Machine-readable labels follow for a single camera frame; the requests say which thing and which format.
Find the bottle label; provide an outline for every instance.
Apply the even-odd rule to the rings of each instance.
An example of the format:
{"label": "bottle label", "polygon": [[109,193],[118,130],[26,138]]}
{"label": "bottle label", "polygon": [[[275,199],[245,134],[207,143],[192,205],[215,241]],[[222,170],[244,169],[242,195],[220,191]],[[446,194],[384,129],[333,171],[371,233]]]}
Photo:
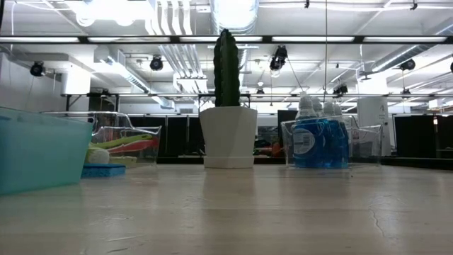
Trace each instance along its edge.
{"label": "bottle label", "polygon": [[315,139],[313,133],[301,128],[294,131],[294,153],[305,154],[313,148]]}

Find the white plant pot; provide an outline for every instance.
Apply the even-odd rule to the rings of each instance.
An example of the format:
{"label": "white plant pot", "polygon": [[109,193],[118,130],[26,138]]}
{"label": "white plant pot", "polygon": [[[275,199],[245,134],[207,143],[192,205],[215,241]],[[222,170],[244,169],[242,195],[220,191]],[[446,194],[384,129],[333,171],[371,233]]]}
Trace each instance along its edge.
{"label": "white plant pot", "polygon": [[256,110],[241,106],[215,107],[201,112],[205,167],[252,168],[257,115]]}

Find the blue sponge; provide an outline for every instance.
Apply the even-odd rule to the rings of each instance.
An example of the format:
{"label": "blue sponge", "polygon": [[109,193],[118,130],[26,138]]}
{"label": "blue sponge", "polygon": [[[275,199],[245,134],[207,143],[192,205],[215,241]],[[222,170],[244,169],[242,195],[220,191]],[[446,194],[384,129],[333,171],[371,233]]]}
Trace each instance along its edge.
{"label": "blue sponge", "polygon": [[121,164],[84,164],[81,178],[118,176],[125,172],[126,166]]}

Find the cactus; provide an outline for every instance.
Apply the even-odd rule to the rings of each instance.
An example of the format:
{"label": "cactus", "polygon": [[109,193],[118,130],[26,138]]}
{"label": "cactus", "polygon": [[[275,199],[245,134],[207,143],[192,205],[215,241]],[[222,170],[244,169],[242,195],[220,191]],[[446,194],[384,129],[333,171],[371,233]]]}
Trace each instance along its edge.
{"label": "cactus", "polygon": [[238,47],[224,29],[214,48],[215,106],[240,106]]}

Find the teal plastic bin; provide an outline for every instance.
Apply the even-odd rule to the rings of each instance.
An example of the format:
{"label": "teal plastic bin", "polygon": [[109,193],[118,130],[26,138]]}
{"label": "teal plastic bin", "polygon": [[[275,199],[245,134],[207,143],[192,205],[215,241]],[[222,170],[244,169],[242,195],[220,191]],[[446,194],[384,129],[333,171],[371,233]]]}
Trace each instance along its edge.
{"label": "teal plastic bin", "polygon": [[0,195],[78,183],[92,124],[0,108]]}

